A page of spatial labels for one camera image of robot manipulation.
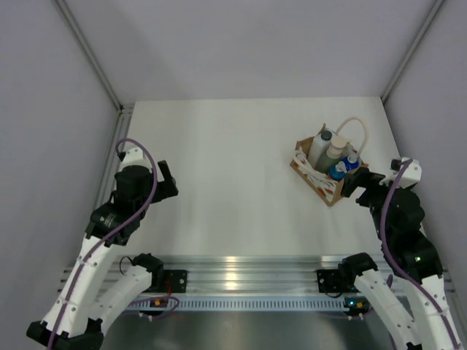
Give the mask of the blue orange spray bottle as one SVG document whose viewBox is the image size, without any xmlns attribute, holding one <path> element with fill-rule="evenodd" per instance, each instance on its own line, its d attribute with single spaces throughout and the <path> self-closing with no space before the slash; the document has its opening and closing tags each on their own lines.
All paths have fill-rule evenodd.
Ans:
<svg viewBox="0 0 467 350">
<path fill-rule="evenodd" d="M 340 182 L 346 175 L 347 168 L 343 161 L 339 161 L 337 164 L 332 165 L 329 168 L 328 175 L 331 179 Z"/>
</svg>

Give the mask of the watermelon print canvas bag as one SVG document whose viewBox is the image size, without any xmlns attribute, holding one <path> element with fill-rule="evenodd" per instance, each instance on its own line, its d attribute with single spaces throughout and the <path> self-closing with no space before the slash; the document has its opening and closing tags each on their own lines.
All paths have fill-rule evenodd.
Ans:
<svg viewBox="0 0 467 350">
<path fill-rule="evenodd" d="M 358 148 L 354 148 L 351 145 L 351 141 L 350 141 L 347 144 L 347 146 L 344 148 L 340 161 L 342 161 L 344 157 L 348 156 L 348 154 L 356 153 L 360 161 L 360 166 L 358 169 L 366 168 L 368 164 L 365 163 L 361 158 L 361 152 L 364 150 L 367 144 L 367 141 L 368 141 L 368 137 L 369 137 L 368 127 L 364 120 L 360 119 L 359 117 L 349 117 L 341 123 L 341 125 L 337 128 L 336 131 L 333 131 L 330 128 L 328 128 L 326 125 L 323 125 L 320 131 L 316 135 L 318 135 L 320 132 L 324 131 L 325 129 L 328 129 L 330 131 L 333 131 L 336 135 L 344 136 L 341 133 L 342 129 L 344 128 L 345 125 L 347 125 L 349 122 L 353 120 L 356 120 L 361 124 L 362 129 L 363 129 L 363 140 L 362 140 L 360 147 Z M 320 173 L 319 171 L 316 170 L 316 167 L 313 168 L 310 165 L 307 157 L 309 154 L 310 147 L 312 145 L 313 138 L 315 136 L 311 136 L 307 139 L 303 139 L 303 140 L 296 142 L 296 147 L 293 153 L 293 159 L 290 162 L 290 166 L 312 188 L 312 190 L 323 200 L 323 202 L 327 206 L 332 207 L 333 205 L 335 205 L 337 202 L 339 202 L 342 199 L 340 192 L 344 184 L 344 179 L 342 179 L 340 182 L 335 181 L 329 177 L 328 173 L 327 174 Z M 347 172 L 346 175 L 353 174 L 358 169 Z"/>
</svg>

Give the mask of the green bottle beige cap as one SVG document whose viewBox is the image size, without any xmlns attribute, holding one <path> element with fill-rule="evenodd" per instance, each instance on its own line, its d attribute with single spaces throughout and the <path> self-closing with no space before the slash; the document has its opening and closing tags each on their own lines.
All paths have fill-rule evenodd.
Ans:
<svg viewBox="0 0 467 350">
<path fill-rule="evenodd" d="M 350 140 L 343 136 L 333 136 L 329 147 L 318 159 L 316 170 L 320 173 L 327 174 L 331 166 L 336 165 L 340 161 L 343 150 L 349 142 Z"/>
</svg>

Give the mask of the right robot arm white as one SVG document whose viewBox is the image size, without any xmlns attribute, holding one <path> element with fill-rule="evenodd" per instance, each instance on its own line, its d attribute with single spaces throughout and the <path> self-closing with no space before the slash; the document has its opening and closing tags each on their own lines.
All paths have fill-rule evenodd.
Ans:
<svg viewBox="0 0 467 350">
<path fill-rule="evenodd" d="M 345 176 L 341 195 L 364 189 L 356 202 L 370 211 L 383 257 L 398 277 L 410 308 L 395 296 L 365 252 L 339 263 L 339 280 L 363 294 L 396 349 L 464 349 L 447 302 L 439 254 L 421 231 L 425 212 L 410 187 L 399 187 L 401 177 L 398 174 L 385 184 L 383 175 L 360 168 Z"/>
</svg>

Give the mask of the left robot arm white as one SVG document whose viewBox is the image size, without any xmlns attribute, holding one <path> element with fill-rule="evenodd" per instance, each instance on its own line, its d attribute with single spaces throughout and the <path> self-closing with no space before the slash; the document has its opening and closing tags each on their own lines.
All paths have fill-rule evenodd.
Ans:
<svg viewBox="0 0 467 350">
<path fill-rule="evenodd" d="M 141 253 L 104 294 L 99 292 L 116 257 L 140 226 L 147 207 L 178 194 L 166 161 L 163 180 L 143 162 L 127 162 L 115 174 L 117 187 L 90 216 L 82 248 L 53 307 L 30 323 L 28 338 L 48 349 L 100 349 L 108 329 L 131 302 L 146 291 L 166 288 L 163 261 Z"/>
</svg>

